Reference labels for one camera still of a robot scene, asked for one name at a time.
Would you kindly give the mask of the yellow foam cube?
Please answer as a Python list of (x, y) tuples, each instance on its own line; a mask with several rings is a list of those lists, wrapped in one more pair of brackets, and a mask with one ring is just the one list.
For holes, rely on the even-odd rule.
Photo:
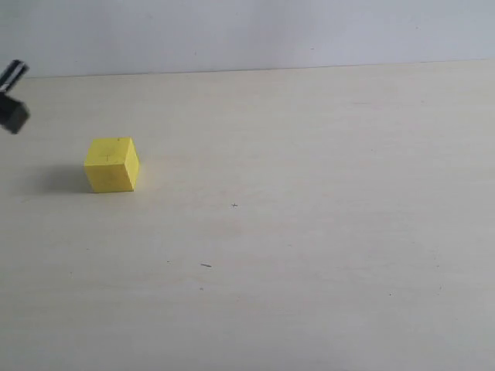
[(131, 137), (95, 138), (84, 171), (95, 193), (135, 190), (140, 162)]

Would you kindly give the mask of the black and white marker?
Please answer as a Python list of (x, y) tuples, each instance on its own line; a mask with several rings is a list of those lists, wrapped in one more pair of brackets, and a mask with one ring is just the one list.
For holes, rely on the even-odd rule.
[(28, 71), (26, 62), (13, 60), (1, 74), (0, 91), (3, 94), (8, 93)]

